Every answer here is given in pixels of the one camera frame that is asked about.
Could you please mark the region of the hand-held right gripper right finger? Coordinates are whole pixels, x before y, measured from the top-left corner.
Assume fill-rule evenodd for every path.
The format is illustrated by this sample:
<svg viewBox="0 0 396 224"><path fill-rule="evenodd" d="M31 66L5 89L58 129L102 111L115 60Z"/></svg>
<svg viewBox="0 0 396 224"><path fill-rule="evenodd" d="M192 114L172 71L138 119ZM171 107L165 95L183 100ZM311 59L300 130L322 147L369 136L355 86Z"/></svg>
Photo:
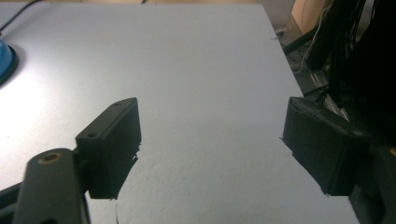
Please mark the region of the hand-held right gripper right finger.
<svg viewBox="0 0 396 224"><path fill-rule="evenodd" d="M370 136L322 105L291 97L282 140L323 193L348 196Z"/></svg>

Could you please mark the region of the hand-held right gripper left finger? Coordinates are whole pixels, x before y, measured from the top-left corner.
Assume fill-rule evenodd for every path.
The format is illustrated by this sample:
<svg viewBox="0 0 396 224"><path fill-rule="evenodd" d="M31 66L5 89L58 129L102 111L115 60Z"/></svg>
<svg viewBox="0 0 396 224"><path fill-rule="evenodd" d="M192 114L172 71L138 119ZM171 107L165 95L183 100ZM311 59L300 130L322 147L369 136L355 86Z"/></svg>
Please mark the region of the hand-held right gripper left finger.
<svg viewBox="0 0 396 224"><path fill-rule="evenodd" d="M135 97L113 103L77 135L78 158L89 165L93 199L118 198L141 141Z"/></svg>

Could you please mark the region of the black metal stand bar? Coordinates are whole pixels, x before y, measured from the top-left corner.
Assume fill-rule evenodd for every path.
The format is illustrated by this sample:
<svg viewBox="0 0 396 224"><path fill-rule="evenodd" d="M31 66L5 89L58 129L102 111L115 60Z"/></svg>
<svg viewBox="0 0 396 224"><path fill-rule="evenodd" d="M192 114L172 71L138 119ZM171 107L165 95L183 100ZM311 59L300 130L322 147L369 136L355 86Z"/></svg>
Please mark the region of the black metal stand bar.
<svg viewBox="0 0 396 224"><path fill-rule="evenodd" d="M284 47L283 48L284 54L285 55L289 55L290 53L294 52L295 50L297 50L302 45L304 45L307 42L309 42L310 40L312 40L314 35L315 35L315 33L316 33L316 31L317 31L317 29L318 28L315 27L314 29L312 29L308 33L302 35L301 37L297 38L296 40L294 40L293 42L288 44L286 47Z"/></svg>

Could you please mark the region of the blue round object black base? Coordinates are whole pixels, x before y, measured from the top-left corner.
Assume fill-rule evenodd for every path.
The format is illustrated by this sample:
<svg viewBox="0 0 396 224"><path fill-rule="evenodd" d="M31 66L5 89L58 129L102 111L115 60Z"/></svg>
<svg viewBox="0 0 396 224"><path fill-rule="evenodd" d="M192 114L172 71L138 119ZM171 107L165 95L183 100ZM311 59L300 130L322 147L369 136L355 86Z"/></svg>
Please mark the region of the blue round object black base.
<svg viewBox="0 0 396 224"><path fill-rule="evenodd" d="M16 51L0 40L0 86L15 72L19 63Z"/></svg>

